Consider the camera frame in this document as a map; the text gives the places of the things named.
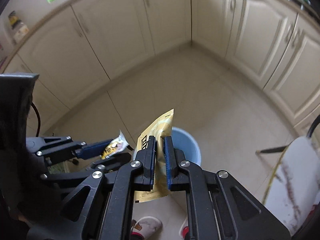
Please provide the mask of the cream lower cabinets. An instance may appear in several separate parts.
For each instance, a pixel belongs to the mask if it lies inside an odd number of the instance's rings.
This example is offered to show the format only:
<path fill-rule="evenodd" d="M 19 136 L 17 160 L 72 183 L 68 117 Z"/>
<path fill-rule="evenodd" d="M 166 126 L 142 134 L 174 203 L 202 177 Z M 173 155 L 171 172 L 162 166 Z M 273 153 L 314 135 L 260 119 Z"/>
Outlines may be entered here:
<path fill-rule="evenodd" d="M 298 0 L 67 0 L 1 72 L 39 73 L 44 129 L 152 57 L 196 44 L 255 83 L 297 132 L 319 114 L 319 17 Z"/>

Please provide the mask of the white yellow tea sachet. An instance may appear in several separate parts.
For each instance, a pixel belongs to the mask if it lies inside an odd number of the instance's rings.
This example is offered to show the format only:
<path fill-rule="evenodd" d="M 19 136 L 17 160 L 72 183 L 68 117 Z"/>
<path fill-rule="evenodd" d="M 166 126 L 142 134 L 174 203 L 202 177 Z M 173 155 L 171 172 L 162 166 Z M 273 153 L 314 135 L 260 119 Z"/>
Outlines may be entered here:
<path fill-rule="evenodd" d="M 123 152 L 127 147 L 129 146 L 129 143 L 127 142 L 125 135 L 120 130 L 119 135 L 112 139 L 111 142 L 104 148 L 100 158 L 101 160 L 105 160 L 110 158 L 111 156 Z"/>

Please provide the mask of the yellow snack bag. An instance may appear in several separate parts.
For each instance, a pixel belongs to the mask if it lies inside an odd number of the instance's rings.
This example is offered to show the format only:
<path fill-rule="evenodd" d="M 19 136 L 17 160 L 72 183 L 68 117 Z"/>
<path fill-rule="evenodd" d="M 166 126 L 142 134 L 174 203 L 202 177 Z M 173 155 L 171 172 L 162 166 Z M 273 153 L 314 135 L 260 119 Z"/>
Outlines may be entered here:
<path fill-rule="evenodd" d="M 148 146 L 150 136 L 155 138 L 155 161 L 153 175 L 153 189 L 151 191 L 136 191 L 135 202 L 143 203 L 166 197 L 170 194 L 167 186 L 167 174 L 164 156 L 164 138 L 171 136 L 174 109 L 167 111 L 151 123 L 139 136 L 134 157 L 139 150 Z"/>

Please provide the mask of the sauce bottle yellow label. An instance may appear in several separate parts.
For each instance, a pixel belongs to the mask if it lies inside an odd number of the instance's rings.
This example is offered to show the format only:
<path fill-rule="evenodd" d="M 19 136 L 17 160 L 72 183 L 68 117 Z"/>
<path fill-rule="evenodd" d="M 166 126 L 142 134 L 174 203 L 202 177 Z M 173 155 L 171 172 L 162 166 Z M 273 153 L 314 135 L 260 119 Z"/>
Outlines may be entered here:
<path fill-rule="evenodd" d="M 12 11 L 8 16 L 8 19 L 12 29 L 15 29 L 16 26 L 22 22 L 21 19 L 16 15 L 16 11 Z"/>

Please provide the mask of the light blue trash bin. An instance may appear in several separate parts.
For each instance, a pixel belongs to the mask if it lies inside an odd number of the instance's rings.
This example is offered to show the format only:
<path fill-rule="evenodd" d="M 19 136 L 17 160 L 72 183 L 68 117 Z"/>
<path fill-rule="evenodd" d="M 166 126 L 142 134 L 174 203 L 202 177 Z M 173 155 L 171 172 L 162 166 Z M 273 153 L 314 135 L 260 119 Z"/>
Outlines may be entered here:
<path fill-rule="evenodd" d="M 201 150 L 191 134 L 181 128 L 173 127 L 171 137 L 174 148 L 182 150 L 186 160 L 201 165 Z"/>

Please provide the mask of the round white marble table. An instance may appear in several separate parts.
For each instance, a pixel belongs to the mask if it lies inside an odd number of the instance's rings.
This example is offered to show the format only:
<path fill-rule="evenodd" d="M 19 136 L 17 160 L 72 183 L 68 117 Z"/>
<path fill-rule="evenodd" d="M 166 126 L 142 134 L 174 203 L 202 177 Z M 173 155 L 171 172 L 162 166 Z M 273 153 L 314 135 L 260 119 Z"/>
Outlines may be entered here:
<path fill-rule="evenodd" d="M 281 154 L 263 197 L 263 205 L 293 236 L 319 196 L 319 156 L 307 137 L 298 137 Z"/>

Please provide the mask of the large glass jar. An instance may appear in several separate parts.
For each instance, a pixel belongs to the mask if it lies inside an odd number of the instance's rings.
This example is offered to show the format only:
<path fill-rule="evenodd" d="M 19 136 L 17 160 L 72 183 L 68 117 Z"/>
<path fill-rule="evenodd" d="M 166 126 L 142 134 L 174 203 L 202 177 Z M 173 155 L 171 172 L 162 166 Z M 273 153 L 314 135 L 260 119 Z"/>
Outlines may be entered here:
<path fill-rule="evenodd" d="M 15 43 L 18 43 L 22 38 L 25 37 L 25 35 L 27 35 L 27 33 L 29 33 L 29 28 L 23 22 L 18 22 L 14 26 L 12 31 L 13 31 L 13 39 Z"/>

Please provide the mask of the black chair frame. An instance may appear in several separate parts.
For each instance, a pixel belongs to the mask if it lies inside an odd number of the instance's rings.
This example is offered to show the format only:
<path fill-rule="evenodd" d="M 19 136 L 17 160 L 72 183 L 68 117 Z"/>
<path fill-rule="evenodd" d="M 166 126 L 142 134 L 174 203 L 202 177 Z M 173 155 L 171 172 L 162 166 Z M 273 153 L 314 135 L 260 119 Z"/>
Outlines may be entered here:
<path fill-rule="evenodd" d="M 320 116 L 318 115 L 317 118 L 312 122 L 306 137 L 311 140 L 312 135 L 315 131 L 315 129 L 317 128 L 317 126 L 320 123 Z M 256 150 L 256 154 L 272 154 L 272 153 L 280 153 L 283 152 L 289 145 L 284 145 L 284 146 L 280 146 L 280 147 L 274 147 L 274 148 L 267 148 L 264 150 Z"/>

